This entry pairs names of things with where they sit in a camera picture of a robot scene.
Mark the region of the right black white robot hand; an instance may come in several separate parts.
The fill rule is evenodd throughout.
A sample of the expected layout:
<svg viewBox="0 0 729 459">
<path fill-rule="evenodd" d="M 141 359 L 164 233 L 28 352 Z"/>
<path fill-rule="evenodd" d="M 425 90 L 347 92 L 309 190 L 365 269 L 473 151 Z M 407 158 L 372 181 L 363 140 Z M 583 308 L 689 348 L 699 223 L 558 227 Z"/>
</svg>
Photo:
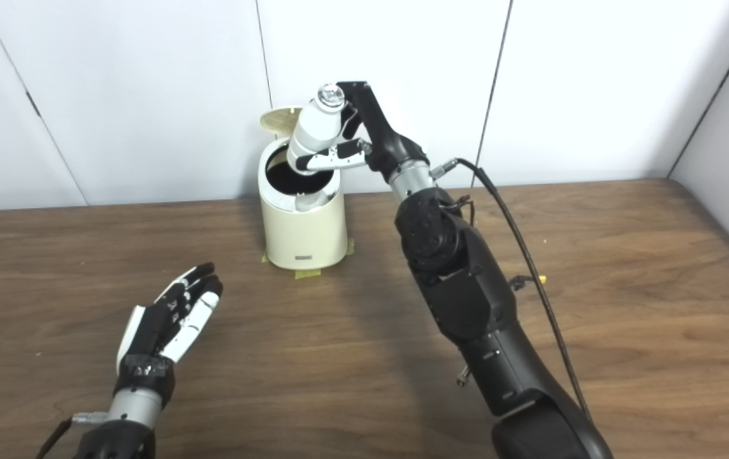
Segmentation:
<svg viewBox="0 0 729 459">
<path fill-rule="evenodd" d="M 391 127 L 368 82 L 324 84 L 301 110 L 286 160 L 301 175 L 367 166 L 393 187 L 433 186 L 422 148 Z"/>
</svg>

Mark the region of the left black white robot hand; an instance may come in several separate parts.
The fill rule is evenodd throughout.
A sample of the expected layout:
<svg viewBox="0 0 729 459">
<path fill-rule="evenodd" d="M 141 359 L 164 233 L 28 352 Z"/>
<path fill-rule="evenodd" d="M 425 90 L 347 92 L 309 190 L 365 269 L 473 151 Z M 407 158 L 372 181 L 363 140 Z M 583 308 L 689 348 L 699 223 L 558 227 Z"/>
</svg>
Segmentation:
<svg viewBox="0 0 729 459">
<path fill-rule="evenodd" d="M 222 293 L 216 266 L 207 262 L 172 280 L 151 304 L 135 306 L 117 351 L 114 393 L 151 390 L 166 407 L 177 385 L 175 364 L 198 339 Z"/>
</svg>

